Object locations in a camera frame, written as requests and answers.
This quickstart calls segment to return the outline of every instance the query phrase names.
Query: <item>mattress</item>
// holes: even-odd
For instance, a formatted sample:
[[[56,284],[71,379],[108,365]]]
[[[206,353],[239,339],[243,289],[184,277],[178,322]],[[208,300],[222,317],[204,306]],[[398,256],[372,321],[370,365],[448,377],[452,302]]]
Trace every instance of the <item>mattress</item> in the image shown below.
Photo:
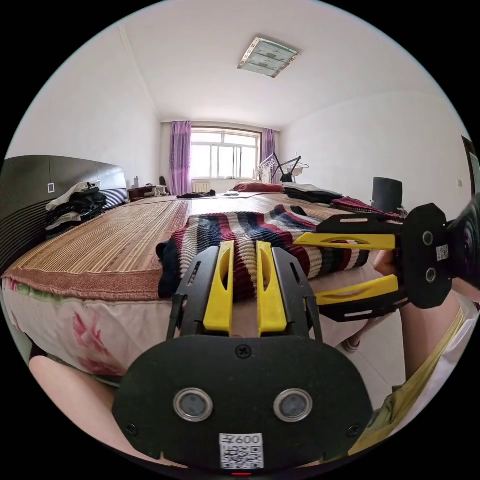
[[[338,210],[281,193],[175,200],[148,198],[108,211],[42,243],[2,277],[7,314],[45,352],[95,375],[122,376],[143,352],[166,338],[171,302],[158,299],[162,266],[156,246],[182,228],[190,215],[268,212],[300,205],[324,220]],[[362,268],[311,281],[315,291],[377,278],[374,256]],[[323,341],[336,346],[366,323],[320,319]],[[232,335],[257,335],[255,300],[236,303]]]

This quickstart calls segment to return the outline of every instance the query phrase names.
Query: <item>purple curtain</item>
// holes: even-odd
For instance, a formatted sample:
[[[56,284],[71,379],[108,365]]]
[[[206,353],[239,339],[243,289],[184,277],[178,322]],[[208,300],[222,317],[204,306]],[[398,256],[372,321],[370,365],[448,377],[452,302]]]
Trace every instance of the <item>purple curtain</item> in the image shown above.
[[[191,121],[174,121],[170,134],[170,191],[172,195],[189,194]]]
[[[266,160],[273,152],[275,152],[275,130],[266,128],[261,136],[261,161]],[[275,178],[272,178],[270,181],[273,184],[279,184],[281,175],[280,170],[278,170]]]

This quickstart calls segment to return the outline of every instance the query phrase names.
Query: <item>person's arm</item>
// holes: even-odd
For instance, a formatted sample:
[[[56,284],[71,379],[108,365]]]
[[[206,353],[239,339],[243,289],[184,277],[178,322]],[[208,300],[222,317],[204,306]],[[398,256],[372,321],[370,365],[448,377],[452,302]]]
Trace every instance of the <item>person's arm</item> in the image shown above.
[[[394,274],[396,268],[393,252],[381,251],[374,267],[385,276]],[[460,311],[460,303],[454,291],[469,300],[479,301],[480,291],[456,278],[452,284],[452,291],[441,306],[421,310],[409,303],[399,309],[406,380],[411,378],[428,359],[455,321]]]

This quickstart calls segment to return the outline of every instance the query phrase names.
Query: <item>knitted blanket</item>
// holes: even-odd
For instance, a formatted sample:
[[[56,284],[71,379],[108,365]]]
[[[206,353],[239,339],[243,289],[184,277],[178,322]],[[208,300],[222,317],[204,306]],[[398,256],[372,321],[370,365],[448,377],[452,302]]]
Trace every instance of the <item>knitted blanket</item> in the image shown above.
[[[171,298],[194,257],[203,250],[235,241],[233,300],[256,296],[257,241],[269,242],[296,257],[308,279],[365,265],[368,250],[318,248],[295,245],[304,232],[315,232],[321,220],[308,217],[299,206],[277,205],[268,213],[230,212],[190,216],[185,227],[168,242],[160,243],[156,253],[163,273],[158,296]]]

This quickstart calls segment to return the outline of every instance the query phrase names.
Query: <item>tiled floor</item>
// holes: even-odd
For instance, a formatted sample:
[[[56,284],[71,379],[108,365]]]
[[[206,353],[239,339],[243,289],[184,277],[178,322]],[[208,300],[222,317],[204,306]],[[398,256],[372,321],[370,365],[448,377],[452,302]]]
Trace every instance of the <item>tiled floor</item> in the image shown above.
[[[374,409],[379,409],[392,387],[405,382],[404,345],[399,312],[364,334],[355,353],[343,352],[358,368],[370,394]]]

